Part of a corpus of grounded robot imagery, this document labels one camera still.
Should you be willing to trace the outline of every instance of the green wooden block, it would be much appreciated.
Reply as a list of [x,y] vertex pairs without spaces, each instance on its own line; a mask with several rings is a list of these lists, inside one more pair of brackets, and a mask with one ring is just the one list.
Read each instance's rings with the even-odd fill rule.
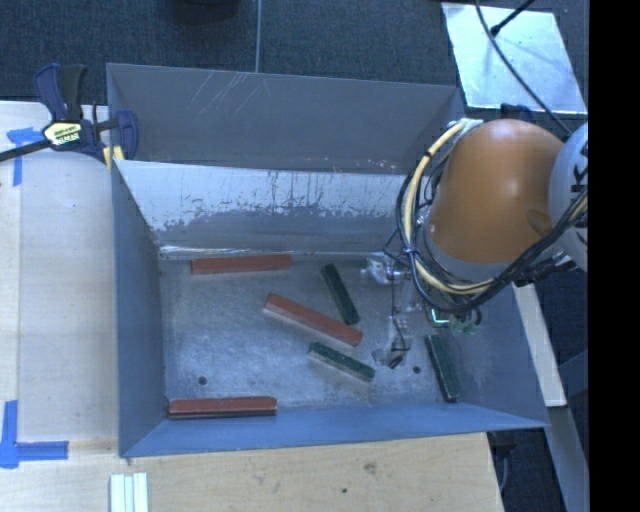
[[455,367],[449,354],[449,345],[437,335],[425,336],[424,342],[436,372],[442,396],[447,402],[457,402],[460,397]]
[[371,382],[376,374],[370,366],[317,341],[311,344],[309,356],[365,382]]
[[324,277],[325,283],[327,283],[327,287],[331,292],[333,300],[336,302],[336,305],[340,310],[340,315],[342,316],[344,323],[347,325],[357,324],[360,321],[360,315],[349,296],[349,292],[347,291],[336,266],[333,263],[330,263],[329,265],[322,267],[320,272],[322,273],[322,277]]

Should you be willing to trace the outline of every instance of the orange sphere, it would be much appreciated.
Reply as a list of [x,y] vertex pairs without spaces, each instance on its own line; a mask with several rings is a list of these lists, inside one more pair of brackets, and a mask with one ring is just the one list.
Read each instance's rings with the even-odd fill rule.
[[552,229],[549,178],[562,149],[550,132],[500,119],[456,142],[429,212],[431,238],[447,255],[508,263]]

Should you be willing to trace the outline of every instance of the blue tape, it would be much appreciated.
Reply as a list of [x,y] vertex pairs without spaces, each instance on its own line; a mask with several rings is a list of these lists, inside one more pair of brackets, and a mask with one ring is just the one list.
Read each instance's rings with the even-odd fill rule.
[[34,460],[66,460],[68,441],[18,443],[18,401],[4,404],[2,439],[0,439],[0,468],[16,469],[20,462]]
[[[34,130],[33,128],[21,128],[19,130],[9,130],[7,137],[13,142],[16,147],[20,147],[24,144],[31,144],[32,142],[40,142],[44,139],[42,133]],[[19,156],[13,163],[13,186],[17,187],[22,183],[22,157]]]

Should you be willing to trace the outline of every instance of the clamp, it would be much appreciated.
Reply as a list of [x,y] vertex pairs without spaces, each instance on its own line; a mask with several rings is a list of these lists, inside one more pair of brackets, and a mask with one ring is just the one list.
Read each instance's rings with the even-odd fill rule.
[[51,148],[54,151],[74,151],[110,164],[110,148],[102,142],[100,133],[118,129],[119,144],[114,152],[132,159],[138,148],[138,123],[132,110],[122,109],[115,117],[98,122],[97,106],[93,106],[93,122],[84,119],[80,104],[80,88],[87,68],[82,65],[49,64],[40,69],[34,79],[36,95],[51,114],[51,122],[42,129],[43,140],[0,153],[0,162]]

